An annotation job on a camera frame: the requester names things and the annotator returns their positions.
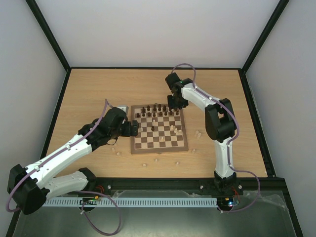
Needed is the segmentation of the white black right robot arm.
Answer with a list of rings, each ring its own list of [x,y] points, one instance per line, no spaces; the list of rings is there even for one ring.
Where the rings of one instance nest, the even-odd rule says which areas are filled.
[[[227,193],[236,183],[233,166],[233,138],[238,130],[230,100],[213,97],[193,84],[191,79],[181,80],[176,74],[165,79],[171,95],[168,105],[172,109],[183,109],[189,102],[204,111],[205,130],[215,144],[216,167],[214,187],[217,193]]]

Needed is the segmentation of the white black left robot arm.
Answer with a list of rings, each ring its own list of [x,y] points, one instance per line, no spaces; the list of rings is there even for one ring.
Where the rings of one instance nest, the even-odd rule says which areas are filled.
[[[95,178],[89,169],[83,168],[62,177],[57,177],[57,174],[79,158],[108,144],[110,140],[137,136],[139,123],[136,120],[129,121],[127,111],[127,106],[103,111],[100,118],[84,125],[56,151],[26,167],[20,164],[12,167],[7,191],[9,199],[17,204],[16,210],[26,215],[32,214],[51,198],[86,189]]]

